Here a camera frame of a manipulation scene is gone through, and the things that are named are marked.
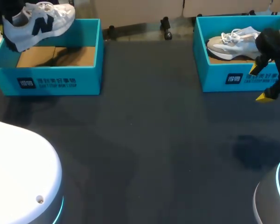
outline logo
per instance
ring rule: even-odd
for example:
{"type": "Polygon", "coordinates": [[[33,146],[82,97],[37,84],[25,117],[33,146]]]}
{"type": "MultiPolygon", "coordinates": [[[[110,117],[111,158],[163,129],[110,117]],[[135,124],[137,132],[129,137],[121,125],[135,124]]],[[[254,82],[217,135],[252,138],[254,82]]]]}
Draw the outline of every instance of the logo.
{"type": "Polygon", "coordinates": [[[242,73],[229,73],[225,84],[240,84],[242,77],[242,73]]]}
{"type": "Polygon", "coordinates": [[[17,78],[17,80],[22,89],[35,89],[36,88],[32,78],[17,78]]]}
{"type": "Polygon", "coordinates": [[[38,35],[40,30],[42,31],[42,33],[47,33],[47,32],[52,31],[53,22],[54,22],[54,18],[50,15],[48,15],[47,22],[45,21],[45,18],[43,18],[43,17],[37,18],[35,20],[35,24],[33,26],[32,35],[33,36],[38,35]]]}

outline shoelace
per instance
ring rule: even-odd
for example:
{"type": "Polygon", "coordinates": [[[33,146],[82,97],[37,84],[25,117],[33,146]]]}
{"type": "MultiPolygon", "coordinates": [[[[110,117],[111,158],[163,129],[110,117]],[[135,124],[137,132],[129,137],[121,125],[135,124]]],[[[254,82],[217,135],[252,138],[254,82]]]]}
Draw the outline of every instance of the shoelace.
{"type": "Polygon", "coordinates": [[[239,30],[240,29],[234,29],[234,30],[232,30],[232,32],[230,34],[222,33],[221,34],[221,40],[223,41],[223,43],[230,43],[231,41],[240,42],[240,41],[244,40],[243,38],[246,38],[246,37],[249,37],[249,36],[253,36],[254,38],[258,37],[257,33],[240,36],[240,34],[242,32],[236,33],[239,30]]]}
{"type": "Polygon", "coordinates": [[[47,2],[47,1],[38,2],[36,5],[34,4],[26,5],[27,11],[41,10],[52,16],[57,15],[59,17],[64,17],[67,14],[64,9],[65,7],[62,7],[60,5],[54,6],[51,2],[47,2]]]}

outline blue shoe box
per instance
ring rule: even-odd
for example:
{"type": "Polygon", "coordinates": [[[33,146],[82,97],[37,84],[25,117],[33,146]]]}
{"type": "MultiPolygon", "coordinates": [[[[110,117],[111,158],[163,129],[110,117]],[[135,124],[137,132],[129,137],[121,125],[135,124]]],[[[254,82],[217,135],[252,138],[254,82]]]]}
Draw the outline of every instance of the blue shoe box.
{"type": "Polygon", "coordinates": [[[93,66],[17,68],[20,53],[0,43],[0,88],[6,96],[98,95],[101,87],[104,41],[99,19],[76,19],[59,37],[38,46],[95,47],[93,66]]]}
{"type": "Polygon", "coordinates": [[[194,30],[194,56],[203,92],[263,91],[275,83],[278,71],[269,63],[257,77],[249,75],[253,63],[210,62],[205,43],[221,33],[252,26],[257,31],[280,29],[280,16],[212,16],[197,17],[194,30]]]}

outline screw hole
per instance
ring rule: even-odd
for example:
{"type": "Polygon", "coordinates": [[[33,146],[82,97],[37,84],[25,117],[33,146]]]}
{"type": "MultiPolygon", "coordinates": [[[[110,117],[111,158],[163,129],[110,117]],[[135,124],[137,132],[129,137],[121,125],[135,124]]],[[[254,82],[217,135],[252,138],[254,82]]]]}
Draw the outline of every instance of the screw hole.
{"type": "Polygon", "coordinates": [[[43,203],[43,197],[41,195],[37,196],[36,197],[36,201],[39,203],[39,204],[42,204],[43,203]]]}

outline sneaker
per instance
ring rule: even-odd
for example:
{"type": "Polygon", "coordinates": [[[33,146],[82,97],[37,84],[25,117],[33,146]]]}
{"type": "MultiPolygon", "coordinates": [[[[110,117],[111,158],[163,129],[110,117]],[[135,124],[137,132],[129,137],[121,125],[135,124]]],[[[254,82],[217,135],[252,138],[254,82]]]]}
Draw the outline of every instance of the sneaker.
{"type": "Polygon", "coordinates": [[[26,3],[13,24],[3,18],[3,37],[11,50],[22,52],[45,38],[62,35],[74,19],[75,8],[70,4],[26,3]]]}
{"type": "Polygon", "coordinates": [[[252,27],[245,29],[234,29],[230,34],[222,33],[221,36],[210,38],[207,49],[215,56],[231,60],[236,56],[247,56],[253,60],[260,56],[255,39],[260,32],[252,27]]]}

